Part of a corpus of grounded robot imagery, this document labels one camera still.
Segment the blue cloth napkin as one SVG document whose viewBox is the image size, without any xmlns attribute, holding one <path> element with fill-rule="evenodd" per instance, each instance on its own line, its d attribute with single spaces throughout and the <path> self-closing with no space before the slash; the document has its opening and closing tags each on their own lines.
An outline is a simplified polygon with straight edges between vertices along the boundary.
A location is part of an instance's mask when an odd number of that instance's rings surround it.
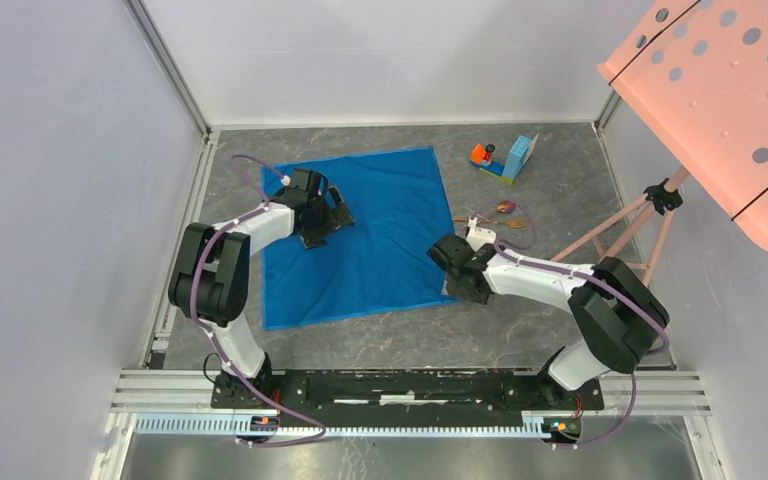
<svg viewBox="0 0 768 480">
<path fill-rule="evenodd" d="M 307 249 L 297 237 L 262 252 L 266 330 L 453 303 L 429 248 L 454 230 L 430 146 L 301 162 L 338 187 L 355 223 Z"/>
</svg>

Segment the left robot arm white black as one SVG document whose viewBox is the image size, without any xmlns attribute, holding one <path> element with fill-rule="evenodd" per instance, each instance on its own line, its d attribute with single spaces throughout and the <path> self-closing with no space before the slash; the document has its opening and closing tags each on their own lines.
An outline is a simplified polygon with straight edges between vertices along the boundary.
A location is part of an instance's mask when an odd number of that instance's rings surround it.
<svg viewBox="0 0 768 480">
<path fill-rule="evenodd" d="M 296 168 L 282 176 L 274 194 L 263 194 L 253 210 L 225 222 L 195 222 L 185 228 L 168 298 L 214 347 L 222 370 L 218 385 L 235 382 L 238 397 L 255 408 L 274 394 L 268 356 L 244 317 L 251 257 L 290 237 L 299 238 L 306 249 L 322 247 L 328 235 L 354 223 L 337 186 L 317 171 Z"/>
</svg>

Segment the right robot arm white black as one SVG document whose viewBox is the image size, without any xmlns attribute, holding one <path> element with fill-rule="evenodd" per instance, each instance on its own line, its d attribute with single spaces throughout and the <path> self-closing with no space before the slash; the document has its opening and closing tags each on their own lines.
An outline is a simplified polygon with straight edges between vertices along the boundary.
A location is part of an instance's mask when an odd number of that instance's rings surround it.
<svg viewBox="0 0 768 480">
<path fill-rule="evenodd" d="M 606 373 L 634 373 L 645 357 L 670 346 L 667 310 L 618 258 L 559 263 L 524 255 L 503 240 L 476 243 L 453 233 L 427 254 L 444 272 L 450 296 L 480 304 L 492 295 L 517 296 L 572 316 L 580 340 L 554 354 L 537 382 L 540 400 L 551 408 L 566 406 Z"/>
</svg>

